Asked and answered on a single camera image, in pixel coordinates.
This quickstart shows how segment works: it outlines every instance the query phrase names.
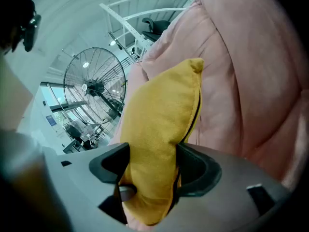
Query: person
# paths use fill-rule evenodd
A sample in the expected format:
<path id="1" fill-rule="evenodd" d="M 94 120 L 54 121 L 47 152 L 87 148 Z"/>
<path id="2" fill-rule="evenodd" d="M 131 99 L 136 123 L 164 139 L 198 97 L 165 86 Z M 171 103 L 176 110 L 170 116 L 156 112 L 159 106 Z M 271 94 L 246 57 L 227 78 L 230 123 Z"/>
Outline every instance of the person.
<path id="1" fill-rule="evenodd" d="M 0 183 L 2 228 L 17 231 L 70 231 L 68 215 L 53 189 L 44 148 L 16 132 L 32 95 L 4 59 L 23 40 L 31 50 L 36 19 L 32 0 L 1 0 L 0 30 Z"/>

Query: window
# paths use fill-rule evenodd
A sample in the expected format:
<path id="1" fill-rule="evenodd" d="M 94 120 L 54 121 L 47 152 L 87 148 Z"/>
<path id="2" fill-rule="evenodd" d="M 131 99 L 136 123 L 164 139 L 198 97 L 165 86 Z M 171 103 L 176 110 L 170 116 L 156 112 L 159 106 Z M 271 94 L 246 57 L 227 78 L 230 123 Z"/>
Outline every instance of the window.
<path id="1" fill-rule="evenodd" d="M 51 94 L 51 92 L 50 92 L 48 87 L 42 87 L 41 86 L 41 91 L 42 91 L 43 96 L 44 96 L 44 98 L 47 101 L 47 104 L 49 106 L 58 105 L 58 103 L 55 101 L 55 99 L 54 99 L 53 95 Z"/>
<path id="2" fill-rule="evenodd" d="M 67 103 L 66 102 L 66 99 L 64 98 L 64 93 L 63 93 L 63 88 L 62 87 L 51 87 L 55 96 L 57 97 L 57 100 L 59 101 L 60 104 L 65 104 Z"/>
<path id="3" fill-rule="evenodd" d="M 68 123 L 70 120 L 64 116 L 62 111 L 54 113 L 56 118 L 56 123 L 63 126 L 64 124 Z"/>
<path id="4" fill-rule="evenodd" d="M 89 114 L 92 110 L 89 111 L 87 105 L 74 104 L 75 102 L 84 102 L 84 100 L 76 92 L 76 89 L 72 87 L 69 89 L 70 92 L 66 91 L 67 103 L 61 84 L 41 83 L 41 90 L 45 100 L 55 115 L 57 124 L 63 126 L 75 119 L 81 119 L 90 124 L 93 124 L 94 121 L 99 121 L 100 118 L 96 114 L 93 114 L 93 112 L 92 114 Z"/>

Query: white railing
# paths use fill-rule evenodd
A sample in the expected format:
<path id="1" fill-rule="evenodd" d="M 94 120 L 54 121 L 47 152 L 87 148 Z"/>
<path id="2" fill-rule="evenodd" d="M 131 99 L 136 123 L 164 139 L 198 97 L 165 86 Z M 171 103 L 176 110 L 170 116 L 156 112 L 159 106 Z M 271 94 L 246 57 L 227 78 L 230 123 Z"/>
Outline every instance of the white railing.
<path id="1" fill-rule="evenodd" d="M 138 41 L 139 45 L 142 47 L 142 55 L 145 54 L 150 49 L 151 44 L 149 43 L 149 41 L 145 40 L 144 37 L 130 23 L 128 23 L 128 20 L 131 20 L 133 18 L 138 18 L 143 15 L 150 15 L 150 14 L 160 13 L 160 12 L 168 13 L 168 12 L 183 11 L 186 5 L 191 2 L 191 0 L 173 0 L 172 2 L 173 7 L 156 8 L 160 1 L 160 0 L 156 0 L 156 2 L 154 3 L 154 9 L 141 11 L 141 12 L 134 13 L 134 14 L 128 14 L 125 17 L 120 16 L 113 9 L 113 8 L 118 7 L 120 11 L 120 5 L 124 3 L 128 3 L 126 7 L 130 8 L 130 3 L 132 1 L 136 1 L 136 0 L 121 0 L 118 2 L 111 3 L 109 5 L 101 3 L 100 7 L 104 10 L 105 23 L 106 23 L 106 27 L 108 28 L 109 32 L 113 33 L 111 17 L 110 17 L 112 16 L 114 19 L 116 19 L 116 21 L 118 21 L 122 25 L 122 28 L 123 28 L 123 34 L 117 37 L 116 39 L 118 40 L 119 38 L 123 37 L 124 44 L 125 44 L 124 47 L 126 47 L 126 35 L 128 33 L 131 33 L 134 36 L 134 38 Z"/>

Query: black plastic handle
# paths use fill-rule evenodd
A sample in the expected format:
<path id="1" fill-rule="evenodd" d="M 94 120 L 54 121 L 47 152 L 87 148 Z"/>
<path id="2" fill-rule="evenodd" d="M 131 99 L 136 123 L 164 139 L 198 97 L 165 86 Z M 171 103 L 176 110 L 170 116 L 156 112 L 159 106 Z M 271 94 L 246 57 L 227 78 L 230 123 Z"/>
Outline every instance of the black plastic handle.
<path id="1" fill-rule="evenodd" d="M 213 158 L 184 143 L 176 146 L 176 161 L 182 182 L 182 186 L 175 191 L 179 197 L 203 196 L 214 188 L 221 178 L 221 167 Z"/>
<path id="2" fill-rule="evenodd" d="M 118 184 L 130 161 L 130 147 L 123 143 L 104 154 L 93 158 L 89 163 L 90 172 L 100 181 Z"/>

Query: white ceiling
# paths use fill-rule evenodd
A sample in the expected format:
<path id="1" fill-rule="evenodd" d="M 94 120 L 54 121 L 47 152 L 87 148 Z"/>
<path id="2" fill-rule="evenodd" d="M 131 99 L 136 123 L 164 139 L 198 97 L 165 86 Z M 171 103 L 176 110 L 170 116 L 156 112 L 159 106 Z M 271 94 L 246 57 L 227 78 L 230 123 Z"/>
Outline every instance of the white ceiling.
<path id="1" fill-rule="evenodd" d="M 19 68 L 24 64 L 51 65 L 57 69 L 68 65 L 71 58 L 63 54 L 78 54 L 90 47 L 103 47 L 117 53 L 117 46 L 108 46 L 111 39 L 107 34 L 104 13 L 100 3 L 110 4 L 119 0 L 33 0 L 36 10 L 42 15 L 39 36 L 31 53 L 20 49 L 8 54 L 8 61 Z"/>

